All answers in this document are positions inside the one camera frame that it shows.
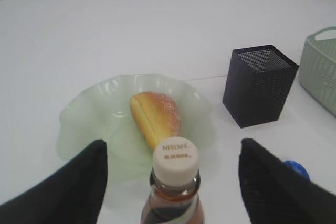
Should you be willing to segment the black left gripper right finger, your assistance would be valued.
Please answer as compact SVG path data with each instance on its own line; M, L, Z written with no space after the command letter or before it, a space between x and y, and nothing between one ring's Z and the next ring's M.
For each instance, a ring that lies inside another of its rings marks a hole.
M242 139L238 177L251 223L335 223L335 195Z

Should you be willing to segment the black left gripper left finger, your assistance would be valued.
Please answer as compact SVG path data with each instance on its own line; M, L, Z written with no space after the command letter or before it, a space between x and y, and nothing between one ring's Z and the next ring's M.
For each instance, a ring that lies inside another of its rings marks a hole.
M95 140L44 181L2 204L1 223L96 223L107 179L107 145Z

